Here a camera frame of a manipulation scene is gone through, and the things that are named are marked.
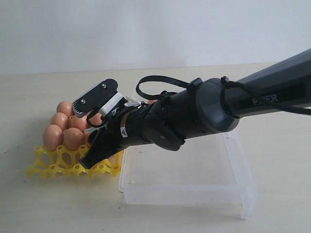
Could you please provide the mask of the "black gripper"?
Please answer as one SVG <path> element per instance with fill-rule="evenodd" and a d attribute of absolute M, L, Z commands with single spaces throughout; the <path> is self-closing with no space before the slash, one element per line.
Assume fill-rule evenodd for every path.
<path fill-rule="evenodd" d="M 87 139 L 88 151 L 79 159 L 85 169 L 129 146 L 155 144 L 177 151 L 185 143 L 186 104 L 184 99 L 167 97 L 140 107 L 120 105 L 103 117 L 104 126 Z"/>

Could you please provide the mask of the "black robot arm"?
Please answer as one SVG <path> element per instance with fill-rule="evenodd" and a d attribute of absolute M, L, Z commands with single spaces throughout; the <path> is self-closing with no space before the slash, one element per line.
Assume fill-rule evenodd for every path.
<path fill-rule="evenodd" d="M 150 75 L 140 83 L 163 82 L 183 91 L 149 95 L 136 88 L 142 101 L 123 96 L 118 83 L 106 79 L 73 102 L 77 117 L 91 119 L 90 148 L 80 164 L 90 169 L 100 161 L 136 145 L 155 144 L 177 151 L 189 138 L 233 130 L 242 117 L 284 111 L 311 113 L 311 52 L 309 50 L 236 82 L 227 77 L 184 82 Z"/>

